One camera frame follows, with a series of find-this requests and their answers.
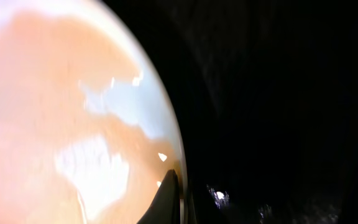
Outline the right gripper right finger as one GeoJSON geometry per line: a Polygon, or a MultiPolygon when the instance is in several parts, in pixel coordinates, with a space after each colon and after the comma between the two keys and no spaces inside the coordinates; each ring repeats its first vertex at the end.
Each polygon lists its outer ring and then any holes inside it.
{"type": "Polygon", "coordinates": [[[205,185],[189,184],[188,208],[188,223],[227,223],[226,217],[216,206],[207,186],[205,185]]]}

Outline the light green plate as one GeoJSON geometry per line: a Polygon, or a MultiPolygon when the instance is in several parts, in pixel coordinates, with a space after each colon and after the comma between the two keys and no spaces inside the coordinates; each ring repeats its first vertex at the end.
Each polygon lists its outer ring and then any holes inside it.
{"type": "Polygon", "coordinates": [[[0,1],[0,223],[137,223],[186,165],[159,74],[100,1],[0,1]]]}

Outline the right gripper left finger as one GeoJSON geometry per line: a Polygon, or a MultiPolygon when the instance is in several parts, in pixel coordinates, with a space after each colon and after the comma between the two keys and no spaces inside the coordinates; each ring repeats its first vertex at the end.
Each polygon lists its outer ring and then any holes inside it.
{"type": "Polygon", "coordinates": [[[180,224],[180,194],[176,172],[168,170],[157,193],[137,224],[180,224]]]}

